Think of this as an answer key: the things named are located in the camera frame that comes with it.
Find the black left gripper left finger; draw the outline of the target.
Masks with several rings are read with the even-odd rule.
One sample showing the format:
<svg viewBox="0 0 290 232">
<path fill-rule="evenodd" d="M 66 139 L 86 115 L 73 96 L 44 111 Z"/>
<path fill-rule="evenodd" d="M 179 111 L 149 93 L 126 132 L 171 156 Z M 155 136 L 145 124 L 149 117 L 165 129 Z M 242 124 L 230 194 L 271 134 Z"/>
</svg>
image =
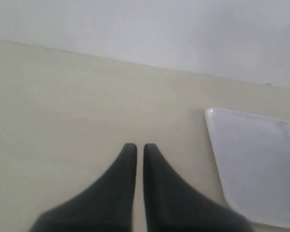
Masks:
<svg viewBox="0 0 290 232">
<path fill-rule="evenodd" d="M 130 232 L 137 147 L 123 145 L 105 173 L 83 192 L 42 213 L 32 232 Z"/>
</svg>

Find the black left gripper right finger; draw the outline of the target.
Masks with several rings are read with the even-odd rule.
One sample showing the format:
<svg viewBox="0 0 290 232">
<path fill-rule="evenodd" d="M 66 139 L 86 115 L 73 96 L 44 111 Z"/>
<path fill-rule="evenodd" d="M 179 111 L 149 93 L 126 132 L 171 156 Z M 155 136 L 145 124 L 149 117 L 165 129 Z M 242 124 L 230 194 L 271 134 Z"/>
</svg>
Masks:
<svg viewBox="0 0 290 232">
<path fill-rule="evenodd" d="M 149 232 L 251 232 L 242 215 L 190 186 L 156 144 L 144 146 L 143 189 Z"/>
</svg>

